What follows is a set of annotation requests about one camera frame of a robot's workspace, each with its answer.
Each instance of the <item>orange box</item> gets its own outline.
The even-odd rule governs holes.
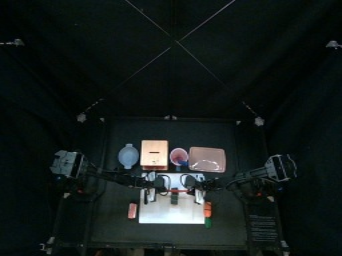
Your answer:
[[[142,170],[164,171],[168,169],[168,141],[142,140],[140,165]]]

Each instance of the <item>table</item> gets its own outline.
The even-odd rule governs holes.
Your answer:
[[[140,152],[141,140],[168,140],[169,150],[188,150],[190,146],[224,149],[225,172],[205,173],[207,178],[232,177],[239,171],[263,166],[267,160],[263,129],[252,121],[105,119],[105,123],[84,124],[76,146],[96,165],[113,169],[120,167],[118,150],[132,143]],[[168,171],[174,172],[172,165]],[[138,164],[128,172],[140,175]],[[212,227],[207,229],[204,225],[138,224],[137,219],[128,220],[128,204],[138,202],[140,191],[112,182],[101,186],[102,193],[90,205],[74,203],[70,198],[61,200],[54,228],[58,247],[78,247],[82,252],[86,247],[245,249],[243,206],[231,192],[207,194],[212,202]]]

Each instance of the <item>orange block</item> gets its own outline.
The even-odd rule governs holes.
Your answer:
[[[211,202],[204,202],[204,217],[211,217]]]

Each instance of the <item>black curtain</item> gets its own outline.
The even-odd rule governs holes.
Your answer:
[[[300,255],[342,255],[340,67],[342,52],[331,49],[267,125],[269,152],[292,153],[297,163],[280,213],[287,242]]]
[[[49,166],[70,147],[76,117],[13,50],[0,48],[0,254],[36,255],[53,223]]]

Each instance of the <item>red object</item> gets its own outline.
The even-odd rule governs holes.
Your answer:
[[[211,202],[204,203],[204,217],[205,218],[211,217]]]
[[[130,220],[136,218],[136,207],[137,207],[137,205],[134,203],[129,203],[128,219],[130,219]]]

